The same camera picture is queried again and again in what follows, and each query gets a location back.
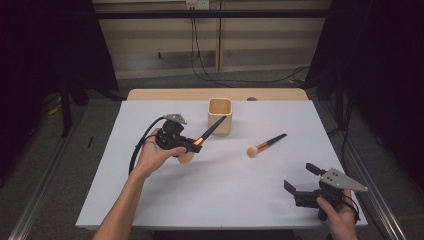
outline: black mount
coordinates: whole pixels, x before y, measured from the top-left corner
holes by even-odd
[[[165,150],[175,147],[185,147],[187,152],[199,153],[202,149],[201,145],[194,145],[194,139],[181,136],[180,133],[184,130],[181,123],[174,120],[166,120],[162,128],[156,134],[156,144]]]

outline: person's hand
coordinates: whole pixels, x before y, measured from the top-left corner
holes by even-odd
[[[350,190],[343,190],[345,197],[343,200],[352,204]],[[355,213],[351,208],[344,204],[340,204],[336,209],[323,197],[317,198],[318,205],[327,213],[328,225],[333,240],[353,240],[358,239],[355,230]]]
[[[169,150],[160,148],[156,144],[154,137],[158,130],[158,128],[155,129],[152,134],[146,138],[137,165],[133,170],[133,172],[141,174],[144,178],[148,178],[152,172],[160,168],[171,156],[177,156],[186,151],[185,147],[176,147]]]

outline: white table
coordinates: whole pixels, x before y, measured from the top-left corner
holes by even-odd
[[[207,128],[207,101],[123,102],[105,153],[76,225],[97,228],[117,199],[134,146],[158,117],[181,113],[182,135],[199,137]],[[287,137],[259,153],[246,150],[281,133]],[[233,101],[231,133],[211,136],[190,164],[169,159],[143,188],[134,227],[154,230],[294,229],[322,226],[317,209],[295,206],[283,181],[298,190],[318,188],[305,169],[342,170],[312,101]],[[366,225],[361,213],[357,225]]]

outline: power outlet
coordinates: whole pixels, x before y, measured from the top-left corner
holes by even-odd
[[[209,10],[209,0],[197,0],[197,8],[199,10]]]
[[[187,10],[209,10],[209,0],[187,0]]]
[[[197,0],[188,0],[188,1],[186,1],[186,9],[187,10],[197,9]]]

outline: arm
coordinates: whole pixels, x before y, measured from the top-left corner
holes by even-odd
[[[184,147],[163,150],[156,145],[151,136],[147,137],[137,165],[93,239],[128,239],[146,178],[160,168],[169,157],[183,154],[185,151]]]
[[[350,190],[343,190],[344,195],[351,197]],[[348,204],[352,204],[349,198],[344,198],[344,201]],[[355,213],[347,207],[341,204],[336,209],[322,197],[317,198],[318,205],[327,213],[328,224],[333,240],[357,240],[355,230]]]

